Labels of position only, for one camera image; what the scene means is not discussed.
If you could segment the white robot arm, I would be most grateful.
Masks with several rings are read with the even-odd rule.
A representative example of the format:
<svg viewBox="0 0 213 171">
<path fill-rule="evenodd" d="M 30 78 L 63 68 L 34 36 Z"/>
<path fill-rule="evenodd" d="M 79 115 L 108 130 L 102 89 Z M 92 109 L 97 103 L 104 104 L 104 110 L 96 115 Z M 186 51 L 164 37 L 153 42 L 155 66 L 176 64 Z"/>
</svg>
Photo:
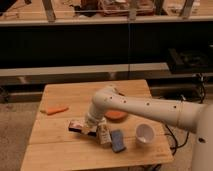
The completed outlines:
<svg viewBox="0 0 213 171">
<path fill-rule="evenodd" d="M 129 97 L 113 85 L 96 91 L 85 114 L 85 127 L 97 126 L 108 110 L 124 111 L 196 135 L 191 171 L 213 171 L 213 104 Z"/>
</svg>

